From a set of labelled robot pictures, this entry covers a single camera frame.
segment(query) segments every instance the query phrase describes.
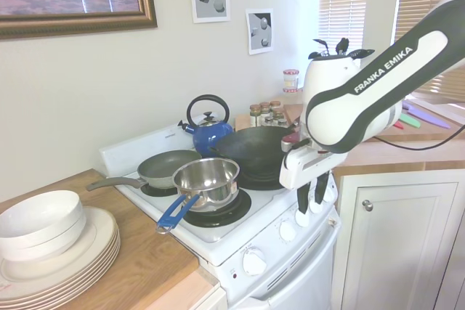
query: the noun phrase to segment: oven door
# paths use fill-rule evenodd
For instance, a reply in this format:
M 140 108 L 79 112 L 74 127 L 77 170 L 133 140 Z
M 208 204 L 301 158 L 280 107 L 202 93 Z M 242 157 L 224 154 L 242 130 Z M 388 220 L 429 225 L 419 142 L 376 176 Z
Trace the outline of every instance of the oven door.
M 341 229 L 337 214 L 301 261 L 271 293 L 262 299 L 247 298 L 237 310 L 329 310 L 333 275 L 333 246 Z

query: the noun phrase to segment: cabinet knob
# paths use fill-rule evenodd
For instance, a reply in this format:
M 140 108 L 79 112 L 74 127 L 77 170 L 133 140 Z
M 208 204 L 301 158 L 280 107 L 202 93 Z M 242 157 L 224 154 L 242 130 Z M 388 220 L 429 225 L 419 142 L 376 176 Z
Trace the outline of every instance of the cabinet knob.
M 370 200 L 365 200 L 362 202 L 362 205 L 365 206 L 365 209 L 368 211 L 368 212 L 371 212 L 373 210 L 373 203 L 370 202 Z

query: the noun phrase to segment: stainless steel saucepan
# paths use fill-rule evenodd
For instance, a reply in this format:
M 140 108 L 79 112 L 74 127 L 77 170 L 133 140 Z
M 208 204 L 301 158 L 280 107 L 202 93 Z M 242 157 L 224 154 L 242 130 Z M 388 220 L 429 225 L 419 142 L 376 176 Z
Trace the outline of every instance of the stainless steel saucepan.
M 157 189 L 169 189 L 174 187 L 172 176 L 178 168 L 186 163 L 202 158 L 198 152 L 193 150 L 173 150 L 162 152 L 142 162 L 137 168 L 139 179 L 114 177 L 97 181 L 87 186 L 88 191 L 113 185 L 130 185 L 140 188 L 149 184 Z
M 184 165 L 173 175 L 179 198 L 158 220 L 156 231 L 167 234 L 189 211 L 214 211 L 231 203 L 238 195 L 239 165 L 230 159 L 207 158 Z M 171 214 L 184 203 L 176 216 Z

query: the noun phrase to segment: gold frame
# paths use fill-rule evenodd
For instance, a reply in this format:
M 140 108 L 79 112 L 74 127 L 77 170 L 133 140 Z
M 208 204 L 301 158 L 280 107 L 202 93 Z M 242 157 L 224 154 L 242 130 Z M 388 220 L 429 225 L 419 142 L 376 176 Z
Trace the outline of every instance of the gold frame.
M 0 15 L 0 39 L 156 28 L 153 0 L 139 0 L 138 12 L 66 15 Z

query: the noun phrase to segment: kettle lid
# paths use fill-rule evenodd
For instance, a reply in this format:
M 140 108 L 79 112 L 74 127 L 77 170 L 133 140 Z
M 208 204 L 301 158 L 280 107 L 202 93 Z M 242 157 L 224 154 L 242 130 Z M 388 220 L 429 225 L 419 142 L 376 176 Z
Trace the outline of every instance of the kettle lid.
M 205 126 L 213 126 L 219 123 L 219 121 L 211 116 L 211 112 L 205 112 L 204 115 L 206 116 L 202 122 L 200 122 L 198 125 L 199 127 L 205 127 Z

